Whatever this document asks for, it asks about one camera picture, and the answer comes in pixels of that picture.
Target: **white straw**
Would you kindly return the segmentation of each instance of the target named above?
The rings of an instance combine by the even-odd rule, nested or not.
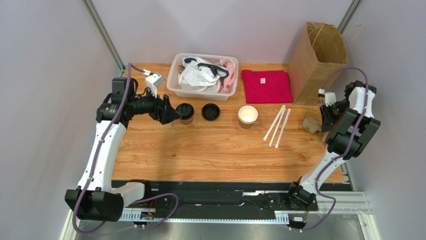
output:
[[[281,123],[281,120],[283,119],[284,112],[285,111],[282,111],[281,115],[279,116],[279,120],[278,120],[278,123],[276,124],[275,131],[273,131],[272,138],[270,139],[270,142],[269,142],[269,147],[272,147],[272,142],[274,141],[275,134],[277,134],[277,130],[280,127],[280,123]]]
[[[275,123],[277,123],[278,117],[280,116],[281,112],[283,112],[283,110],[286,110],[286,105],[282,105],[281,109],[279,110],[278,114],[275,117],[275,120],[273,121],[272,125],[269,127],[269,130],[267,131],[265,137],[263,138],[264,141],[266,141],[268,139],[269,134],[272,131],[272,128],[275,126]]]
[[[278,141],[276,141],[276,144],[275,144],[276,149],[278,148],[278,145],[280,145],[281,137],[283,136],[284,128],[287,125],[287,120],[289,120],[289,116],[290,116],[291,111],[292,110],[289,108],[288,111],[287,111],[287,115],[285,116],[284,123],[282,124],[282,128],[281,128],[281,132],[279,133]]]

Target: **paper cup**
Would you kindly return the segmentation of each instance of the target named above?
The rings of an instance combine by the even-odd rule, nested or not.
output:
[[[243,106],[238,111],[239,126],[248,130],[258,119],[258,111],[252,106]]]
[[[176,111],[182,115],[180,123],[184,126],[189,126],[194,120],[194,107],[189,103],[182,103],[176,107]]]

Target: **white backdrop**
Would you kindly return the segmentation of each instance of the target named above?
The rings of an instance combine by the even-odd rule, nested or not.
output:
[[[94,0],[124,63],[177,53],[288,63],[306,22],[339,25],[352,0]]]
[[[119,71],[80,0],[0,12],[0,239],[57,240]]]
[[[349,45],[349,65],[377,87],[374,117],[381,126],[364,152],[349,160],[357,190],[365,191],[382,240],[422,240],[426,192],[426,2],[365,0],[348,29],[364,30]],[[350,40],[358,29],[346,37]],[[364,80],[347,70],[333,84]]]

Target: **pink cloth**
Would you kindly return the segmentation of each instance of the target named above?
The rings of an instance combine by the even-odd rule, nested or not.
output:
[[[293,102],[289,74],[285,71],[241,71],[248,104]]]
[[[228,69],[229,76],[223,80],[223,88],[220,89],[220,94],[229,94],[232,91],[232,84],[235,82],[235,67],[231,62],[227,61],[223,66]]]

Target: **metal floor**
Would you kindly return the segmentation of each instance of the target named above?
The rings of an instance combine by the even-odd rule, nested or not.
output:
[[[317,223],[322,216],[309,215],[306,228]],[[85,222],[84,230],[96,227],[99,222]],[[108,222],[97,234],[107,234],[129,227],[130,222]],[[312,232],[289,231],[287,226],[277,224],[232,224],[232,223],[163,223],[154,228],[128,229],[104,237],[77,235],[76,240],[363,240],[360,221],[356,214],[335,214]]]

